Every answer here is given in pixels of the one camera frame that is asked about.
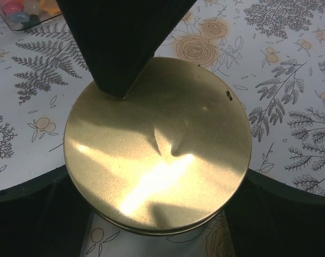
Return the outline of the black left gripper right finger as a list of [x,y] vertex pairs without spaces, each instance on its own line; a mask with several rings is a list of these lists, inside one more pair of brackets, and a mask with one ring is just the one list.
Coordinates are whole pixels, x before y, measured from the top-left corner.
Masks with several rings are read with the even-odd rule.
[[325,256],[325,197],[249,171],[225,205],[237,256]]

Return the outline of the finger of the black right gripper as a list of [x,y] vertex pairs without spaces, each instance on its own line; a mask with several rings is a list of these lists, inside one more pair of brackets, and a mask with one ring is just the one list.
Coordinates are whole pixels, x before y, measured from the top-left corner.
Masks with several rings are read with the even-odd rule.
[[60,0],[98,88],[123,99],[194,0]]

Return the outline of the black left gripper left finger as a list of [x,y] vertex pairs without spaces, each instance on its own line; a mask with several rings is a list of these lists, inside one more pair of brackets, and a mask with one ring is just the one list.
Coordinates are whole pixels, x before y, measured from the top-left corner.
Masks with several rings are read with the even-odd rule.
[[90,206],[65,167],[0,191],[0,256],[79,256]]

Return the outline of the clear divided candy box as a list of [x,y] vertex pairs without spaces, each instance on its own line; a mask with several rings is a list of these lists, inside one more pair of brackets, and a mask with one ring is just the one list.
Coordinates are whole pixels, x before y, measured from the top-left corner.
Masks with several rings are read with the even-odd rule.
[[0,16],[13,31],[32,28],[61,14],[55,0],[0,0]]

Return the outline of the round wooden jar lid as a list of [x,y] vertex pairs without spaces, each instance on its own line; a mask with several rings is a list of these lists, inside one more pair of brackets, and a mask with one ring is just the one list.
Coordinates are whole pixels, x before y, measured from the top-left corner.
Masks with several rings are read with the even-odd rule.
[[122,100],[90,83],[64,132],[77,190],[104,219],[141,235],[175,235],[214,218],[251,154],[250,122],[231,88],[169,57],[152,58]]

